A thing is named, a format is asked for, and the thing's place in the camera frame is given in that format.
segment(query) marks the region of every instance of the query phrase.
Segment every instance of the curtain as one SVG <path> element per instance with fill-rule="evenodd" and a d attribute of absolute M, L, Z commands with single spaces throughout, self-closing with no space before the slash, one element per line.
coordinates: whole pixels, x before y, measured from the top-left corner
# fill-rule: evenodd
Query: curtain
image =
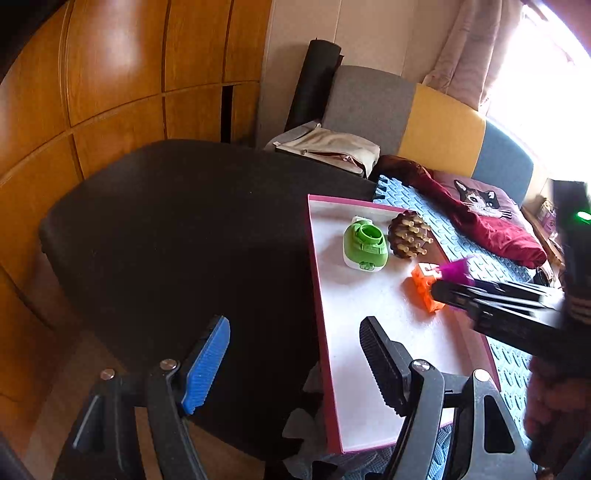
<path fill-rule="evenodd" d="M 521 0 L 464 0 L 423 84 L 484 111 L 522 6 Z"/>

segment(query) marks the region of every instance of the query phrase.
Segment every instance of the black table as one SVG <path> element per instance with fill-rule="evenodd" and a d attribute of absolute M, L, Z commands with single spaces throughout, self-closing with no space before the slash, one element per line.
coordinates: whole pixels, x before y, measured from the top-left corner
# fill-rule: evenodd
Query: black table
<path fill-rule="evenodd" d="M 87 326 L 130 370 L 183 359 L 224 314 L 230 346 L 192 419 L 271 460 L 319 357 L 307 194 L 370 200 L 374 188 L 303 158 L 167 140 L 76 187 L 40 237 Z"/>

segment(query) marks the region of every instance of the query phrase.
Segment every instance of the brown spiky object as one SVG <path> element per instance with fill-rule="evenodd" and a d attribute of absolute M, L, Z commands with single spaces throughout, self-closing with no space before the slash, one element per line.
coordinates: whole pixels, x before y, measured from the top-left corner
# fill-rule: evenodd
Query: brown spiky object
<path fill-rule="evenodd" d="M 429 238 L 431 227 L 413 210 L 405 210 L 393 218 L 388 228 L 388 242 L 394 255 L 412 258 L 427 253 L 426 246 L 433 243 Z"/>

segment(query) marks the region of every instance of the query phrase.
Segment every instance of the blue foam mat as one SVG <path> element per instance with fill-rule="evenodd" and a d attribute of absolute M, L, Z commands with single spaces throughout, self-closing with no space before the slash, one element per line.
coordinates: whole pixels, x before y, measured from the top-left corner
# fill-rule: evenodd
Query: blue foam mat
<path fill-rule="evenodd" d="M 434 236 L 449 260 L 473 255 L 470 259 L 470 273 L 475 278 L 492 281 L 527 282 L 535 274 L 506 258 L 498 257 L 479 247 L 460 234 L 445 214 L 430 200 L 422 197 L 412 187 L 405 187 L 399 180 L 381 176 L 374 194 L 374 203 L 414 210 L 431 226 Z M 529 379 L 527 365 L 531 355 L 516 348 L 489 338 L 495 365 L 501 382 L 501 396 L 515 420 L 526 447 L 530 445 L 523 429 L 525 411 L 525 390 Z M 437 445 L 428 478 L 440 480 L 447 458 L 452 434 L 450 426 L 444 427 L 437 436 Z"/>

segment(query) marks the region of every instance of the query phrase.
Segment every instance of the red blanket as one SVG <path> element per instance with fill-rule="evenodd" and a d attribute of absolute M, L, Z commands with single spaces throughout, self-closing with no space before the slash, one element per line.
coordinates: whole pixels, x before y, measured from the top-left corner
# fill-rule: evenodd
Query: red blanket
<path fill-rule="evenodd" d="M 546 253 L 528 232 L 505 219 L 471 212 L 467 205 L 454 199 L 418 163 L 384 155 L 380 157 L 374 172 L 394 177 L 436 202 L 461 233 L 489 252 L 527 268 L 539 267 L 546 261 Z"/>

